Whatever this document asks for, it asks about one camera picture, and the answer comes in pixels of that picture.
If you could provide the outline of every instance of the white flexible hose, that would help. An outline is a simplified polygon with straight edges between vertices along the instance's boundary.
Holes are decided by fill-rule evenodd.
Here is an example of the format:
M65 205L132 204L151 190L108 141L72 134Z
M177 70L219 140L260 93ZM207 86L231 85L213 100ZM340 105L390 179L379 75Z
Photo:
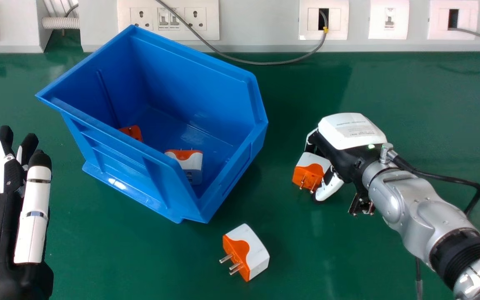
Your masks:
M44 29L80 29L77 17L43 17L42 26Z

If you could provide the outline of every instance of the power outlet panel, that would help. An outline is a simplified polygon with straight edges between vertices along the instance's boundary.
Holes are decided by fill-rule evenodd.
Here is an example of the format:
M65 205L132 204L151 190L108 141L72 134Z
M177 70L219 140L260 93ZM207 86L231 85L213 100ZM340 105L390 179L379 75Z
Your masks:
M479 2L477 0L431 0L428 40L474 40L473 34L448 30L450 10L457 11L457 28L477 31Z
M203 38L220 39L219 0L165 2ZM137 25L170 40L198 40L174 14L152 0L118 0L118 31L129 25Z
M349 0L300 0L299 39L320 40L320 9L328 8L326 40L347 40L349 26Z
M409 0L371 0L371 40L406 40L408 34Z

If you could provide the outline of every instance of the screw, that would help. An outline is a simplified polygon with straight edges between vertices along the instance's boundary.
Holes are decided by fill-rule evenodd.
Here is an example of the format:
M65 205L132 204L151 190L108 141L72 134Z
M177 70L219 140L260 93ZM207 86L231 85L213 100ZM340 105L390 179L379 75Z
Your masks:
M386 165L387 163L390 162L390 159L388 158L388 152L390 150L394 149L394 145L392 145L391 143L387 143L385 142L382 146L381 146L381 156L379 157L379 161L383 164L383 165Z

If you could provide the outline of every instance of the blue plastic bin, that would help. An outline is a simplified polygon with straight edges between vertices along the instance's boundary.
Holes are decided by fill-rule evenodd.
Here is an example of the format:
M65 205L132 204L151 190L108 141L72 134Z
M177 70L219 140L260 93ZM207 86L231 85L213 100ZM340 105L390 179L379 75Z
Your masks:
M36 97L62 114L86 173L176 223L211 219L268 126L252 73L133 25ZM132 125L143 143L118 130ZM195 186L164 154L191 148Z

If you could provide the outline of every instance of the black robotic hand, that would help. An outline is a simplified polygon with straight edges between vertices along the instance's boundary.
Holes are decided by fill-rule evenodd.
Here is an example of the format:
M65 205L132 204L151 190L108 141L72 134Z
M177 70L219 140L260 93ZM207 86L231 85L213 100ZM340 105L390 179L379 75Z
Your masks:
M47 228L49 215L48 211L42 210L48 210L51 160L44 152L35 151L38 139L32 133L27 135L16 154L12 151L12 141L10 127L2 126L0 300L45 300L51 297L54 279L53 271L44 261L46 239L42 232L43 228ZM28 170L33 167L36 167L34 174L28 176ZM38 173L48 174L49 178L37 179L35 176Z

